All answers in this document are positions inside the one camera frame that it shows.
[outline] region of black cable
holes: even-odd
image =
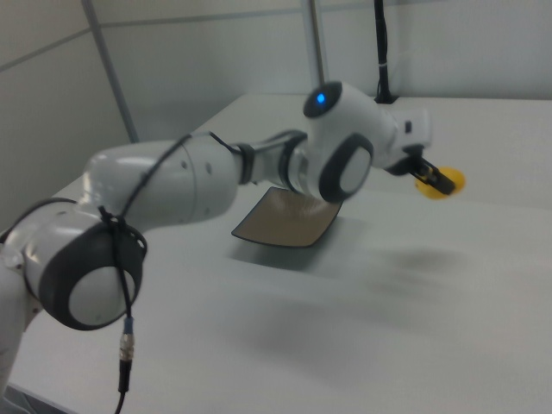
[[[124,403],[124,396],[125,395],[126,395],[126,392],[121,392],[121,396],[119,397],[119,404],[117,404],[115,414],[121,414],[122,403]]]
[[[14,221],[14,223],[4,231],[0,235],[0,244],[4,244],[6,240],[8,240],[9,234],[12,232],[12,230],[16,227],[17,224],[22,222],[29,214],[33,213],[35,210],[38,210],[40,207],[44,207],[48,204],[54,204],[54,203],[71,203],[75,204],[77,203],[75,200],[71,200],[69,198],[63,198],[63,197],[54,197],[54,198],[47,198],[45,200],[41,200],[36,204],[33,204],[28,209],[26,209],[18,218]]]
[[[232,154],[241,154],[242,151],[240,151],[239,149],[236,149],[234,147],[231,147],[230,145],[228,145],[226,142],[224,142],[223,140],[221,140],[214,132],[210,132],[209,131],[209,136],[214,139],[216,142],[218,142],[219,144],[221,144],[223,147],[225,147],[226,149],[228,149]]]
[[[174,144],[172,144],[153,164],[149,170],[142,176],[140,182],[138,185],[134,188],[132,193],[130,194],[129,199],[127,200],[127,203],[124,205],[120,217],[124,218],[127,213],[129,212],[130,207],[132,206],[132,203],[136,200],[136,197],[138,197],[138,194],[140,194],[140,191],[142,188],[144,188],[147,185],[147,182],[153,177],[153,175],[159,170],[159,167],[163,162],[169,158],[179,147],[184,144],[186,141],[188,141],[191,138],[190,134],[184,135],[182,138],[177,140]]]
[[[242,151],[237,148],[233,148],[220,139],[216,134],[209,132],[208,135],[213,138],[220,145],[228,149],[232,154],[241,154]],[[130,193],[129,198],[127,199],[124,207],[122,208],[121,213],[118,216],[114,216],[105,210],[103,206],[99,207],[100,214],[102,215],[102,220],[110,225],[111,228],[111,237],[112,237],[112,246],[113,246],[113,262],[121,281],[122,294],[124,296],[124,302],[126,307],[127,317],[125,319],[124,330],[122,332],[123,338],[125,336],[132,336],[132,351],[130,352],[130,357],[125,357],[123,359],[120,357],[119,361],[119,392],[121,394],[119,398],[119,404],[117,405],[116,414],[120,414],[122,409],[122,403],[124,402],[124,397],[126,392],[129,390],[130,382],[130,369],[132,367],[132,356],[134,354],[134,332],[133,332],[133,323],[134,319],[132,318],[132,301],[129,294],[129,286],[124,275],[124,269],[122,268],[121,261],[121,252],[119,250],[119,241],[122,232],[126,232],[133,237],[135,237],[139,242],[141,242],[144,249],[144,256],[147,253],[147,243],[143,235],[140,234],[136,229],[128,226],[125,221],[125,216],[129,213],[130,208],[134,201],[140,195],[140,192],[143,188],[146,187],[149,180],[153,175],[159,170],[163,162],[174,154],[180,146],[182,146],[186,141],[192,138],[191,134],[184,135],[182,138],[174,142],[156,161],[155,163],[145,172],[134,190]],[[121,348],[121,352],[129,351],[128,349]]]

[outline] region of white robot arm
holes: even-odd
[[[108,149],[90,160],[77,203],[53,199],[23,215],[1,240],[0,396],[22,332],[40,309],[81,330],[102,328],[124,313],[116,242],[105,211],[123,212],[136,229],[117,241],[134,301],[146,253],[140,232],[219,216],[238,185],[270,180],[338,203],[361,188],[374,166],[395,175],[411,173],[443,194],[455,189],[422,158],[431,143],[425,110],[391,113],[352,86],[333,82],[310,94],[304,115],[311,126],[308,137],[286,131],[229,146],[215,135],[190,135],[176,144]]]

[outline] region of white table surface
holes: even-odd
[[[306,129],[301,96],[245,96],[205,124],[227,141]],[[215,220],[146,234],[128,413],[544,413],[552,409],[552,103],[401,98],[434,117],[427,158],[467,175],[432,202],[378,171],[311,249]],[[78,196],[77,183],[63,194]],[[121,324],[42,312],[11,382],[112,412]]]

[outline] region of yellow object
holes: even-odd
[[[466,177],[462,174],[461,171],[454,169],[451,166],[439,166],[439,171],[442,175],[446,176],[453,183],[455,183],[455,190],[452,191],[448,196],[437,191],[431,185],[424,184],[421,181],[416,180],[416,188],[420,191],[425,197],[431,198],[433,200],[440,200],[443,198],[448,198],[454,194],[460,192],[466,185]]]

